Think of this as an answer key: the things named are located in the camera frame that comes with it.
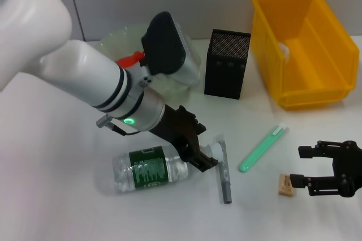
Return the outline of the grey pen in clear sleeve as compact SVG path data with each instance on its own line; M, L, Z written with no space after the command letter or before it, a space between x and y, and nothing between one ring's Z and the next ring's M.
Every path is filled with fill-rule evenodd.
M227 159L227 149L226 149L226 142L224 135L223 134L217 135L214 138L214 141L221 146L222 150L222 161L219 160L219 158L217 160L218 160L219 175L221 180L223 203L231 204L232 196L231 196L230 171L229 171L229 163Z

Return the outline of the clear green-label water bottle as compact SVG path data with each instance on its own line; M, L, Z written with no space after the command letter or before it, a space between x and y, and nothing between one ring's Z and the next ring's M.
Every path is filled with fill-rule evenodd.
M173 145L119 154L111 161L111 187L116 195L198 179L202 174L184 162Z

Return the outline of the beige eraser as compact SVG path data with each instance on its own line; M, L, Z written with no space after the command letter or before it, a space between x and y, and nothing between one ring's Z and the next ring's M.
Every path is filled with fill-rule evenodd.
M289 175L281 174L279 177L278 194L286 197L294 197L295 189L292 186Z

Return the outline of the red-orange toy orange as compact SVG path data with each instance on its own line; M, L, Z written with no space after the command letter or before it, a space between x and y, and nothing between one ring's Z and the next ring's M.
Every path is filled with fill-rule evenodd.
M135 51L132 55L123 57L115 61L118 66L128 68L135 65L137 62L144 59L145 53L143 51Z

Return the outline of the black mesh pen holder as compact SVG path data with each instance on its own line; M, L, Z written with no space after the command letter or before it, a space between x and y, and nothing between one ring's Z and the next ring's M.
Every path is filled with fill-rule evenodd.
M204 93L240 99L251 34L213 29L207 58Z

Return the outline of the yellow plastic bin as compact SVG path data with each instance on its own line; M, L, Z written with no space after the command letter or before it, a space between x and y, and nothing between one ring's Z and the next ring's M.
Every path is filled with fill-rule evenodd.
M359 49L325 0L252 0L251 50L286 110L338 102L356 87ZM290 50L286 63L279 47Z

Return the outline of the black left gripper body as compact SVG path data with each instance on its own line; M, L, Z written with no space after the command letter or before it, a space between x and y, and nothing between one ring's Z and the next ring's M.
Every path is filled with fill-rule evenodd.
M172 144L178 151L199 150L196 116L183 106L173 109L166 105L161 120L149 131Z

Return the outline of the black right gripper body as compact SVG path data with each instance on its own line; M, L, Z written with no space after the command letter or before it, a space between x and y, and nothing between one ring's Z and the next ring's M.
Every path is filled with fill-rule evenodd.
M362 149L355 141L345 141L333 158L333 171L342 197L353 197L362 188Z

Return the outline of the white paper ball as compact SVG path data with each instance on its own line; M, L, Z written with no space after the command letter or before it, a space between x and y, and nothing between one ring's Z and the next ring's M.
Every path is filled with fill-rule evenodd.
M279 43L279 47L285 57L285 62L287 63L290 59L290 50L288 48L288 46L286 46L284 43Z

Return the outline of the pale green glass fruit plate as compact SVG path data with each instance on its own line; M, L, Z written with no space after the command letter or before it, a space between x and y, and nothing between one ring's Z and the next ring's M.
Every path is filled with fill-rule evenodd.
M146 23L127 25L105 36L97 43L95 48L115 62L133 54L135 51L143 51L141 38L146 33L147 28ZM158 92L165 102L175 107L186 102L190 91L198 87L198 85L199 82L196 82L187 86L176 82L167 75L158 74L153 77L150 87Z

